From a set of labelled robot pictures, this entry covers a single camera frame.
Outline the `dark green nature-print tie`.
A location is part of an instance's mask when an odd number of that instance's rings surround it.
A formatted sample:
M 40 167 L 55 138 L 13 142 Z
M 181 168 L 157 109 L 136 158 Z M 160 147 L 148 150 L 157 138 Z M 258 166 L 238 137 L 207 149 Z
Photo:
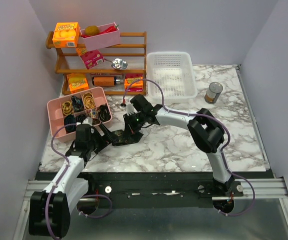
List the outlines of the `dark green nature-print tie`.
M 143 137 L 143 133 L 136 132 L 132 134 L 126 134 L 124 130 L 116 130 L 112 132 L 115 135 L 114 141 L 112 142 L 112 146 L 125 146 L 136 144 L 140 142 Z

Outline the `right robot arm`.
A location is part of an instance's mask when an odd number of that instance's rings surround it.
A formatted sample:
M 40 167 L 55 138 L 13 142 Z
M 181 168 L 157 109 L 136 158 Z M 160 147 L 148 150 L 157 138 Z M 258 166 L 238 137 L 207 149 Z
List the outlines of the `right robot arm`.
M 204 152 L 212 167 L 213 194 L 225 196 L 232 190 L 234 177 L 223 154 L 224 126 L 206 108 L 197 113 L 180 112 L 166 108 L 162 104 L 153 106 L 139 94 L 130 103 L 121 103 L 126 108 L 124 132 L 126 144 L 141 140 L 141 130 L 151 125 L 174 126 L 188 130 L 199 150 Z

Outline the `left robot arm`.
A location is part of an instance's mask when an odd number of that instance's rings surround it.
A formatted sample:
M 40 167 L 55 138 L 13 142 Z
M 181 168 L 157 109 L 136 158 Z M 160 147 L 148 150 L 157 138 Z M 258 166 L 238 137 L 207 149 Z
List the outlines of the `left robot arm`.
M 99 127 L 100 131 L 87 123 L 77 124 L 75 140 L 63 154 L 64 164 L 42 191 L 31 195 L 30 235 L 62 239 L 68 233 L 73 208 L 82 197 L 94 194 L 94 184 L 79 178 L 79 174 L 90 161 L 92 153 L 99 153 L 117 138 L 104 124 Z

